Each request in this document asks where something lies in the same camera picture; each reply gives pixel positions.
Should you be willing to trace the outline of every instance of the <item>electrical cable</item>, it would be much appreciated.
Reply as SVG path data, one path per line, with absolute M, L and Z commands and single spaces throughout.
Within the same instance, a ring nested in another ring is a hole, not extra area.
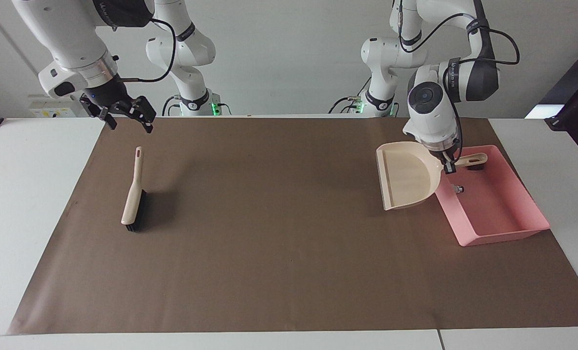
M 456 157 L 453 162 L 457 162 L 458 160 L 460 160 L 460 157 L 462 156 L 462 148 L 464 147 L 464 142 L 462 139 L 462 123 L 460 122 L 460 115 L 458 114 L 458 109 L 455 108 L 455 104 L 454 102 L 451 100 L 451 96 L 449 95 L 449 91 L 447 90 L 447 84 L 445 84 L 446 80 L 445 80 L 445 76 L 449 73 L 449 67 L 447 67 L 445 69 L 445 71 L 443 72 L 443 88 L 445 89 L 445 93 L 447 94 L 447 98 L 449 98 L 449 103 L 451 104 L 451 107 L 453 108 L 453 114 L 455 115 L 455 123 L 458 126 L 458 138 L 460 139 L 460 152 L 458 153 L 458 157 Z
M 330 107 L 330 110 L 328 111 L 328 114 L 331 114 L 332 111 L 334 110 L 335 107 L 337 107 L 341 102 L 343 101 L 349 101 L 349 97 L 344 97 L 344 98 L 340 98 L 337 102 L 334 102 L 334 104 L 332 105 L 332 107 Z
M 402 11 L 402 7 L 401 7 L 401 2 L 399 3 L 399 13 L 401 13 Z M 456 18 L 456 17 L 460 17 L 460 16 L 467 16 L 467 14 L 464 13 L 456 13 L 456 14 L 452 14 L 451 16 L 445 18 L 442 22 L 438 23 L 438 26 L 436 26 L 436 28 L 434 28 L 428 35 L 427 37 L 425 37 L 425 39 L 423 39 L 422 42 L 420 42 L 414 49 L 406 49 L 404 47 L 404 42 L 402 42 L 402 24 L 403 24 L 403 15 L 401 15 L 402 20 L 400 20 L 400 22 L 398 23 L 398 28 L 397 31 L 399 32 L 398 38 L 399 38 L 399 46 L 402 48 L 402 50 L 406 53 L 414 53 L 416 50 L 420 49 L 420 47 L 423 46 L 423 44 L 425 44 L 425 42 L 427 42 L 427 40 L 429 40 L 429 38 L 432 37 L 432 35 L 434 35 L 434 33 L 436 33 L 436 31 L 438 31 L 438 29 L 440 29 L 440 27 L 444 26 L 445 23 L 449 22 L 449 20 Z
M 371 82 L 371 77 L 369 77 L 369 79 L 367 79 L 367 81 L 365 82 L 364 86 L 361 87 L 361 90 L 358 91 L 358 93 L 356 94 L 356 96 L 360 96 L 361 92 L 363 91 L 363 89 L 365 89 L 365 87 L 367 87 L 367 84 L 369 84 L 369 82 Z
M 343 111 L 345 111 L 345 109 L 347 109 L 347 112 L 346 112 L 346 113 L 349 113 L 349 110 L 352 109 L 352 108 L 353 108 L 353 109 L 356 109 L 356 106 L 354 106 L 354 104 L 345 106 L 345 107 L 343 107 L 343 109 L 341 109 L 341 113 L 343 113 Z
M 156 18 L 151 18 L 151 22 L 161 23 L 164 26 L 168 27 L 170 29 L 170 31 L 172 32 L 173 54 L 172 54 L 172 58 L 170 58 L 170 64 L 168 65 L 168 67 L 167 67 L 166 71 L 163 73 L 163 75 L 160 76 L 159 78 L 155 78 L 155 79 L 122 78 L 122 79 L 120 79 L 121 82 L 124 82 L 124 83 L 156 83 L 160 80 L 163 80 L 165 77 L 168 76 L 168 74 L 170 74 L 170 71 L 172 70 L 172 68 L 174 66 L 174 57 L 176 56 L 176 32 L 174 31 L 174 27 L 171 26 L 168 22 L 164 22 L 163 20 L 156 19 Z
M 166 115 L 166 108 L 168 107 L 168 104 L 172 101 L 172 100 L 176 100 L 176 97 L 171 96 L 166 100 L 166 103 L 164 103 L 164 108 L 162 108 L 162 116 Z
M 514 38 L 512 38 L 511 36 L 509 36 L 509 34 L 505 33 L 505 32 L 501 32 L 498 31 L 496 29 L 492 29 L 492 28 L 486 28 L 486 27 L 479 27 L 480 30 L 483 31 L 488 31 L 489 33 L 495 33 L 495 34 L 499 34 L 502 35 L 503 37 L 507 38 L 507 40 L 509 40 L 509 42 L 512 44 L 512 46 L 514 47 L 514 51 L 516 52 L 516 60 L 515 61 L 503 61 L 503 60 L 496 60 L 494 58 L 483 58 L 483 57 L 478 57 L 478 58 L 467 58 L 465 60 L 460 60 L 460 62 L 458 62 L 458 64 L 462 64 L 465 62 L 474 62 L 474 61 L 484 61 L 484 62 L 494 62 L 497 64 L 507 64 L 510 66 L 516 65 L 518 63 L 520 63 L 521 61 L 521 52 L 518 49 L 518 45 L 516 44 L 516 41 L 514 40 Z
M 228 108 L 228 109 L 229 109 L 229 114 L 230 114 L 230 115 L 233 115 L 233 112 L 231 112 L 231 107 L 229 107 L 227 104 L 217 104 L 217 105 L 220 106 L 220 107 L 224 106 L 224 107 Z
M 180 106 L 179 106 L 179 105 L 172 105 L 172 106 L 168 107 L 168 116 L 170 116 L 170 110 L 171 110 L 173 107 L 179 108 Z

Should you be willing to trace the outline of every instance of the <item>pink plastic bin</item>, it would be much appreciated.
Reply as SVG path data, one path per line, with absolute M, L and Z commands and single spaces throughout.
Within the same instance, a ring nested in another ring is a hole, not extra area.
M 462 155 L 486 153 L 483 170 L 458 169 L 436 189 L 438 201 L 461 246 L 524 239 L 550 228 L 536 202 L 496 146 L 466 147 Z M 453 186 L 464 186 L 456 194 Z

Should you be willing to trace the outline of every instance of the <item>brush handle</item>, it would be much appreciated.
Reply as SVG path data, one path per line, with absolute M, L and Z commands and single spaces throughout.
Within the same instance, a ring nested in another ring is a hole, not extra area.
M 140 206 L 140 197 L 142 196 L 142 164 L 144 162 L 144 149 L 138 147 L 135 149 L 135 164 L 133 165 L 133 181 L 131 188 L 129 188 L 129 195 L 127 195 L 127 202 L 125 203 L 125 210 L 123 210 L 123 217 L 120 221 L 123 225 L 131 225 L 135 222 L 135 217 L 138 214 L 138 207 Z

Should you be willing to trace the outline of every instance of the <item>green indicator light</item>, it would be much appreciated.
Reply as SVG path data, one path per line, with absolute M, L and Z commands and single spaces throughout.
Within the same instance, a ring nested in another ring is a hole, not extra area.
M 399 104 L 395 103 L 395 104 L 393 104 L 393 107 L 391 108 L 391 113 L 389 113 L 389 117 L 396 117 L 397 111 L 399 111 Z
M 218 108 L 217 104 L 211 104 L 211 109 L 213 109 L 213 115 L 218 116 L 220 115 L 220 109 Z

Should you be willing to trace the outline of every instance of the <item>brush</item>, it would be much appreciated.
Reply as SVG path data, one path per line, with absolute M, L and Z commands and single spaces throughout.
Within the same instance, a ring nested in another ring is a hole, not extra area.
M 135 164 L 133 166 L 133 182 L 129 188 L 125 210 L 121 224 L 127 227 L 129 232 L 136 232 L 140 229 L 142 210 L 146 192 L 142 189 L 142 163 L 144 161 L 144 150 L 142 147 L 135 149 Z

